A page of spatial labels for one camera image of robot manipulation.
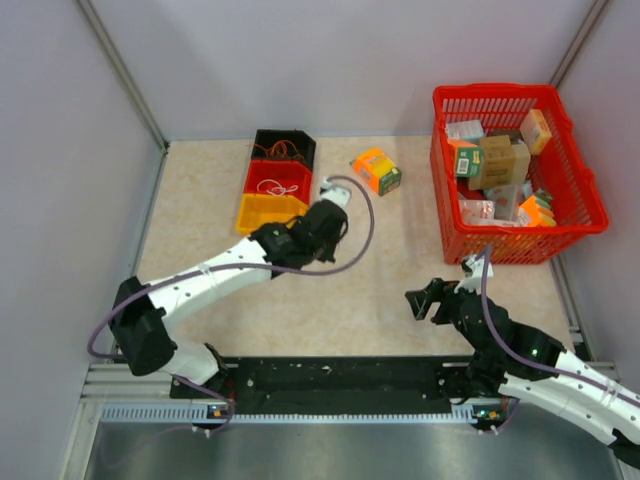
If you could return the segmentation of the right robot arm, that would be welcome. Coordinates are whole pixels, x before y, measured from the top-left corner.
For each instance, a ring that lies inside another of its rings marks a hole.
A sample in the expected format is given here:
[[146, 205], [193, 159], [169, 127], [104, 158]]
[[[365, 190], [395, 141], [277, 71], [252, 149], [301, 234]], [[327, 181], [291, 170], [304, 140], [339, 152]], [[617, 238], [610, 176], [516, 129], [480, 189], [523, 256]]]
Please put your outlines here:
[[639, 397], [595, 370], [542, 330], [512, 320], [483, 292], [434, 278], [405, 294], [417, 320], [430, 307], [436, 325], [453, 326], [473, 347], [463, 373], [445, 378], [449, 398], [506, 396], [564, 419], [639, 466]]

